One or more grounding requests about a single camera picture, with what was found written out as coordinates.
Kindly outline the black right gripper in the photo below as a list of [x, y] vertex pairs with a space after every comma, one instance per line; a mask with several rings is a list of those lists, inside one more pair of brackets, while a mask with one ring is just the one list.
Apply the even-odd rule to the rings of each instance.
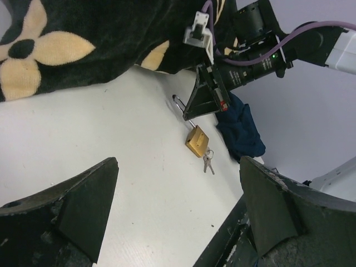
[[184, 120], [227, 111], [230, 106], [228, 91], [217, 65], [202, 63], [196, 67], [196, 81], [183, 112]]

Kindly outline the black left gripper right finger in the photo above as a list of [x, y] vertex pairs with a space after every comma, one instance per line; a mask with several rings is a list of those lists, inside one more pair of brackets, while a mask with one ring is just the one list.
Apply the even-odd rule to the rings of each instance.
[[355, 203], [240, 160], [240, 182], [265, 266], [355, 266]]

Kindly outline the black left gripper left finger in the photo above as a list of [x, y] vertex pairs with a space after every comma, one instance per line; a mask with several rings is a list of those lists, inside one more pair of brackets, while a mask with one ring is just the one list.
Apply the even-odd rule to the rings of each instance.
[[98, 262], [118, 177], [109, 157], [83, 173], [1, 206], [1, 266]]

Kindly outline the large brass padlock with keys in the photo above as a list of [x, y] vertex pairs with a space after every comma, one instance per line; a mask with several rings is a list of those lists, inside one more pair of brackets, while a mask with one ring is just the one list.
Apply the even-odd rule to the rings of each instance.
[[211, 165], [214, 157], [214, 151], [209, 148], [209, 138], [200, 126], [188, 120], [192, 126], [192, 130], [188, 133], [185, 141], [186, 147], [198, 158], [204, 161], [203, 172], [206, 173], [210, 169], [211, 173], [215, 175], [215, 171]]

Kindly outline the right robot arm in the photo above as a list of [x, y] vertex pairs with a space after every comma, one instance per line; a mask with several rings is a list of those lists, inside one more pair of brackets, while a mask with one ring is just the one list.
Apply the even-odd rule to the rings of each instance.
[[355, 25], [340, 21], [307, 22], [291, 33], [281, 30], [269, 1], [236, 11], [230, 23], [238, 43], [229, 55], [214, 36], [212, 2], [205, 2], [185, 30], [186, 45], [204, 49], [196, 82], [182, 112], [184, 120], [226, 111], [229, 92], [271, 73], [282, 78], [295, 60], [355, 73]]

